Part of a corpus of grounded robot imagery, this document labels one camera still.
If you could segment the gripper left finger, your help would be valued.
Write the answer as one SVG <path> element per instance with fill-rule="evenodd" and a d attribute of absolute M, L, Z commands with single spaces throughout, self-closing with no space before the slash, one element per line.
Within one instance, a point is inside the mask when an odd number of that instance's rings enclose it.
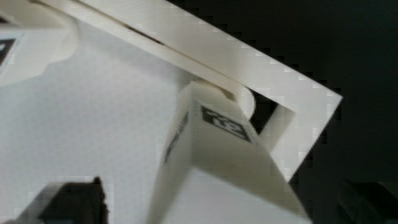
<path fill-rule="evenodd" d="M 101 178 L 50 183 L 16 218 L 16 224 L 108 224 Z"/>

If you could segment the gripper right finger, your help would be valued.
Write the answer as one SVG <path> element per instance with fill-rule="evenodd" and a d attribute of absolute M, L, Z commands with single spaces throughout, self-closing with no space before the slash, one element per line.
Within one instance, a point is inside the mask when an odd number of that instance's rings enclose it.
<path fill-rule="evenodd" d="M 336 224 L 398 224 L 398 183 L 343 182 Z"/>

